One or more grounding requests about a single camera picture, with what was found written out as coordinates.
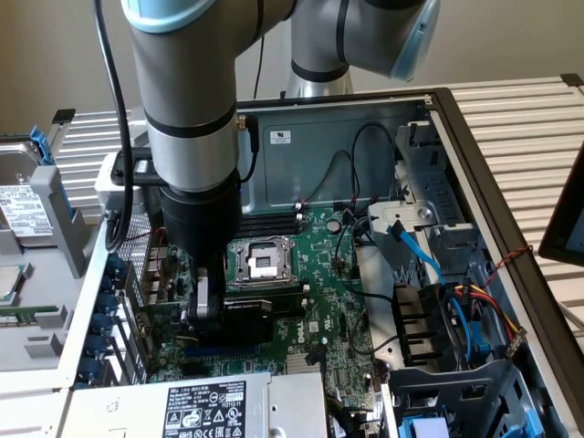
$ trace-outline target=label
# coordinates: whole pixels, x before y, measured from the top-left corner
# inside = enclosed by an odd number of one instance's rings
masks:
[[[0,317],[0,324],[18,324],[17,317]]]
[[[170,388],[162,438],[245,438],[245,381]]]
[[[0,187],[0,208],[16,237],[53,234],[43,204],[28,185]]]
[[[292,134],[289,130],[272,130],[270,132],[270,143],[272,144],[290,144]]]
[[[373,412],[367,413],[367,421],[378,421],[383,415],[383,395],[381,392],[373,394]]]

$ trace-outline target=white wall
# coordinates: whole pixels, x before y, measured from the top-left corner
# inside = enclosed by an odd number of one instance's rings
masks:
[[[119,0],[104,4],[132,106],[140,96],[128,27]],[[112,108],[91,5],[90,0],[0,0],[0,131],[27,130],[34,123],[46,128],[59,108]],[[581,0],[443,0],[430,53],[412,84],[584,74],[582,17]],[[237,60],[239,99],[252,97],[258,49],[256,44]],[[286,88],[289,59],[285,23],[266,39],[261,98],[275,98]],[[356,90],[406,85],[357,69],[352,75]]]

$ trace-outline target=cpu socket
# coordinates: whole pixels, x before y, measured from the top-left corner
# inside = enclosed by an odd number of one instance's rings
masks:
[[[290,251],[295,245],[286,237],[235,245],[235,279],[231,286],[258,288],[297,283]]]

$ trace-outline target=motherboard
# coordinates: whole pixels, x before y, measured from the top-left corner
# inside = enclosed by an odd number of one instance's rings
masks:
[[[244,292],[259,293],[253,282],[244,285],[246,280],[253,278],[241,276],[242,248],[250,255],[257,251],[257,257],[246,258],[248,262],[253,260],[253,268],[261,279],[261,269],[270,267],[269,263],[262,267],[263,258],[269,257],[274,248],[288,245],[288,270],[283,270],[279,285],[270,287],[270,291],[279,290],[287,297],[280,306],[282,317],[275,319],[273,341],[251,348],[206,350],[202,354],[194,339],[172,333],[170,315],[184,305],[192,291],[192,281],[187,267],[188,256],[169,246],[162,269],[163,275],[168,273],[166,283],[174,286],[160,287],[156,304],[147,307],[153,325],[152,335],[160,342],[151,362],[150,382],[255,372],[270,372],[272,375],[306,372],[309,366],[305,357],[317,345],[324,344],[327,347],[327,393],[341,399],[345,406],[374,409],[375,391],[381,384],[380,374],[375,370],[377,367],[371,356],[360,356],[349,346],[347,332],[364,311],[364,302],[343,286],[335,266],[339,264],[345,284],[360,287],[358,279],[346,279],[356,268],[352,236],[343,236],[335,258],[339,227],[331,229],[331,219],[334,219],[334,225],[342,224],[342,213],[333,212],[331,208],[310,209],[305,212],[297,235],[239,239],[230,244],[227,299],[239,297]],[[253,276],[255,271],[246,269],[246,272]],[[265,285],[259,286],[259,291],[266,290]],[[296,315],[287,311],[286,306],[296,305],[299,305]],[[353,339],[362,349],[371,347],[369,330],[363,325],[353,334]],[[313,371],[318,371],[318,364]]]

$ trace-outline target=power supply label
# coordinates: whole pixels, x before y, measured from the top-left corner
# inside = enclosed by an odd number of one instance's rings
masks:
[[[245,438],[245,381],[170,388],[162,438]]]

